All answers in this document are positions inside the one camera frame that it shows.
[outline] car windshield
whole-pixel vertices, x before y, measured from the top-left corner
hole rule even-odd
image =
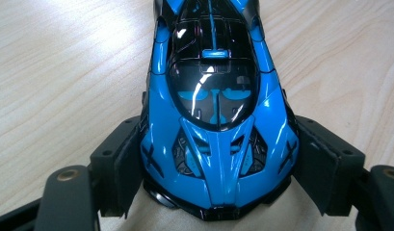
[[[257,90],[250,59],[185,60],[171,67],[171,94],[182,115],[225,130],[250,115]]]

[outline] light wood tabletop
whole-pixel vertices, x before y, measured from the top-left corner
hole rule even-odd
[[[260,0],[266,41],[297,115],[394,166],[394,0]],[[41,197],[46,178],[84,165],[142,108],[152,0],[0,0],[0,215]],[[272,206],[204,222],[140,189],[103,230],[354,230],[321,217],[296,181]]]

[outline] model sports car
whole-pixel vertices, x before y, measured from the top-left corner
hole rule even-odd
[[[205,220],[236,219],[290,184],[298,127],[258,0],[155,0],[140,122],[144,188]]]

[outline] wood grain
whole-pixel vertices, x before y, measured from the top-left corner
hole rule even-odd
[[[297,115],[394,166],[394,0],[260,1],[270,51]],[[41,196],[56,169],[87,165],[138,115],[152,1],[0,1],[0,215]],[[354,230],[321,217],[296,182],[271,207],[203,222],[143,190],[103,230]]]

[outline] toy car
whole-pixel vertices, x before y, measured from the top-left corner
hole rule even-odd
[[[258,10],[257,0],[154,2],[144,188],[201,219],[236,219],[271,203],[297,159],[297,122]]]

